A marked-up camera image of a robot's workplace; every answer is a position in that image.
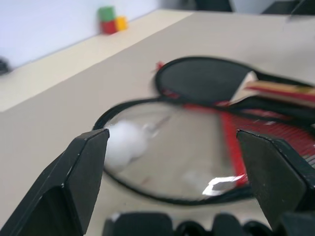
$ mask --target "red toy block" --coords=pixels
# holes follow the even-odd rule
[[[113,34],[117,32],[115,20],[108,21],[108,22],[101,22],[100,27],[101,27],[102,33]]]

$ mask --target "cotton ball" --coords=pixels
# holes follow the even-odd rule
[[[112,171],[122,171],[132,159],[140,157],[148,146],[148,137],[143,129],[126,120],[108,127],[109,139],[104,164]]]

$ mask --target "beige table surface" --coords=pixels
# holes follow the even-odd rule
[[[286,24],[283,16],[157,11],[139,21],[137,32],[141,32],[141,25],[147,32],[140,42],[138,38],[127,44],[122,39],[128,39],[134,33],[131,28],[130,33],[126,31],[120,36],[110,36],[112,39],[98,36],[89,43],[82,42],[78,47],[51,55],[51,60],[48,57],[38,64],[34,62],[26,69],[17,70],[20,75],[10,76],[13,80],[23,81],[17,87],[18,99],[14,99],[14,86],[9,80],[1,82],[0,85],[8,89],[0,93],[4,111],[0,114],[1,226],[44,167],[74,137],[90,130],[104,111],[119,102],[154,94],[150,83],[152,70],[159,60],[167,62],[188,55],[210,55],[242,61],[268,73],[314,82],[313,20]],[[150,27],[144,27],[159,21],[164,22],[159,29],[150,31]],[[101,47],[111,40],[113,45],[121,43],[125,49],[100,56],[96,45]],[[94,53],[81,57],[89,52],[89,47]],[[64,64],[59,64],[63,57],[66,58]],[[45,80],[45,71],[49,82],[37,87],[35,82],[38,78]],[[29,86],[30,92],[24,87],[27,84],[24,75],[33,81]],[[198,129],[200,127],[196,125],[191,130]],[[88,235],[100,235],[104,220],[111,213],[137,209],[166,210],[176,221],[192,218],[208,227],[213,216],[220,211],[230,211],[241,220],[254,218],[265,222],[255,201],[181,209],[127,194],[105,180]]]

